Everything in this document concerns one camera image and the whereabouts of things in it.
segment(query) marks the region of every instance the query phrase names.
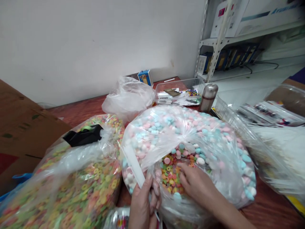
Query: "white box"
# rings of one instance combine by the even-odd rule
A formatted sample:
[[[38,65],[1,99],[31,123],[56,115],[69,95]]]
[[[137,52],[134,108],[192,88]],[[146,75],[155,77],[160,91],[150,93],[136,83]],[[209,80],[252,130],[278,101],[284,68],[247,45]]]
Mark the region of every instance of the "white box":
[[[221,10],[226,5],[227,1],[217,8],[211,38],[219,35],[223,20]],[[304,20],[304,8],[303,0],[238,0],[226,37],[238,37]]]

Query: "metal shelf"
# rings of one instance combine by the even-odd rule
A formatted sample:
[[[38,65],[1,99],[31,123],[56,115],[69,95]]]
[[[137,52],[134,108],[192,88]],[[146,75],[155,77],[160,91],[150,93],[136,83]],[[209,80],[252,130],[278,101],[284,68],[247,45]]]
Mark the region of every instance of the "metal shelf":
[[[276,67],[282,68],[282,67],[303,64],[303,63],[305,63],[305,55],[283,58],[283,59],[275,59],[275,60],[270,60],[270,61],[266,61],[266,62],[276,63],[279,66],[277,67],[277,65],[275,65],[275,64],[268,64],[268,63],[264,63],[264,62],[256,63],[254,65],[248,64],[247,66],[249,68],[251,68],[252,74],[253,74],[253,73],[258,73],[258,72],[262,72],[262,71],[272,70],[272,69],[275,69]],[[251,70],[248,69],[247,67],[237,67],[235,69],[231,69],[231,70],[227,70],[227,71],[215,72],[213,75],[213,78],[211,79],[210,82],[214,82],[214,81],[218,81],[218,80],[225,80],[225,79],[234,78],[234,77],[243,76],[243,75],[249,75],[249,74],[251,74]],[[207,74],[201,75],[201,74],[195,73],[195,77],[200,77],[204,81],[206,81]]]
[[[224,46],[228,45],[228,44],[233,44],[233,43],[237,43],[240,41],[244,41],[244,40],[249,40],[255,37],[261,37],[261,36],[265,36],[271,33],[275,33],[275,32],[279,32],[282,30],[287,30],[287,29],[292,29],[298,26],[302,26],[305,25],[305,21],[298,21],[298,22],[293,22],[293,23],[289,23],[289,24],[285,24],[285,25],[280,25],[277,27],[273,27],[270,29],[266,29],[266,30],[262,30],[262,31],[258,31],[258,32],[254,32],[251,34],[247,34],[247,35],[243,35],[240,37],[232,37],[232,38],[224,38],[222,40],[222,43],[220,44],[220,46],[223,48]],[[206,45],[206,46],[212,46],[215,47],[216,46],[216,40],[217,38],[208,38],[208,39],[204,39],[200,42],[200,45]]]
[[[226,8],[231,9],[232,5],[235,4],[236,1],[237,0],[227,0]],[[228,44],[237,43],[240,41],[249,40],[252,38],[261,37],[261,36],[264,36],[267,34],[271,34],[271,33],[279,32],[282,30],[291,29],[291,28],[305,25],[305,21],[299,21],[299,22],[289,23],[286,25],[277,26],[277,27],[270,28],[267,30],[262,30],[259,32],[243,35],[240,37],[225,38],[226,29],[229,26],[230,17],[234,13],[234,10],[235,10],[235,8],[234,8],[233,10],[225,11],[225,13],[223,15],[223,21],[222,21],[222,24],[220,27],[220,32],[219,32],[218,38],[203,39],[203,33],[204,33],[205,37],[209,36],[208,30],[209,30],[210,25],[206,25],[206,22],[209,21],[209,23],[210,23],[212,21],[212,19],[210,17],[214,18],[215,14],[213,14],[213,13],[216,12],[217,5],[218,5],[218,1],[216,1],[216,0],[213,0],[213,1],[206,0],[204,16],[203,16],[203,23],[202,23],[202,28],[201,28],[200,42],[199,42],[199,47],[198,47],[198,54],[197,54],[197,61],[196,61],[194,77],[201,77],[204,79],[205,82],[217,81],[220,79],[227,79],[227,78],[232,78],[232,77],[236,77],[236,76],[246,75],[246,74],[250,74],[251,71],[248,70],[247,68],[242,68],[242,69],[236,68],[236,69],[229,70],[226,72],[223,72],[223,71],[214,72],[215,67],[210,67],[209,71],[206,75],[198,74],[197,73],[198,58],[200,55],[200,49],[203,45],[213,47],[213,56],[212,56],[210,66],[216,66],[220,51]],[[257,69],[256,68],[257,67],[254,67],[254,71],[258,72],[258,71],[265,71],[265,70],[272,69],[272,66],[258,67]]]

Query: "clear plastic box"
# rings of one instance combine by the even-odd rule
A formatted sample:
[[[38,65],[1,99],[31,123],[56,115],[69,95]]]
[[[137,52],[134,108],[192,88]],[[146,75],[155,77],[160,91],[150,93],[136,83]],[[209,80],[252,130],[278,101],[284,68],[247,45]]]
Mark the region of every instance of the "clear plastic box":
[[[180,106],[196,106],[200,104],[201,95],[205,84],[200,78],[193,78],[188,80],[169,81],[166,83],[160,83],[156,87],[156,97],[154,102],[159,104],[174,104]],[[176,89],[176,91],[182,92],[182,94],[172,97],[166,93],[165,89]],[[189,96],[189,93],[185,93],[183,90],[197,90],[197,96]]]
[[[304,116],[305,91],[288,84],[271,87],[254,87],[218,93],[215,112],[228,122],[243,139],[257,167],[260,178],[276,192],[295,196],[305,205],[305,178],[302,179],[288,168],[284,159],[272,153],[258,135],[251,131],[247,122],[236,110],[245,103],[255,105],[261,101],[282,101],[285,108]]]

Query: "white wall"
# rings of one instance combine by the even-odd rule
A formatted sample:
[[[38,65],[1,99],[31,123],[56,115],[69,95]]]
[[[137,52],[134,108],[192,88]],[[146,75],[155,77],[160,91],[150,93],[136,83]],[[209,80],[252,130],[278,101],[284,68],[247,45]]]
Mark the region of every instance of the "white wall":
[[[118,76],[191,78],[205,0],[1,0],[0,79],[55,106]]]

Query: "wooden table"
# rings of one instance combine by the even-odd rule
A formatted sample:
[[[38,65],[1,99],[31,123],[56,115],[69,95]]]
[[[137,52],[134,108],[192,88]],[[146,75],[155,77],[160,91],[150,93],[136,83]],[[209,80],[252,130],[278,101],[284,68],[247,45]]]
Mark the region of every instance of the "wooden table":
[[[57,117],[63,117],[63,121],[75,127],[93,115],[104,114],[102,103],[106,95],[87,99],[49,109]],[[126,186],[122,184],[118,206],[130,205],[131,195]],[[305,220],[293,209],[288,200],[275,193],[269,186],[257,176],[257,195],[254,203],[243,208],[241,212],[257,228],[281,229],[281,228],[305,228]]]

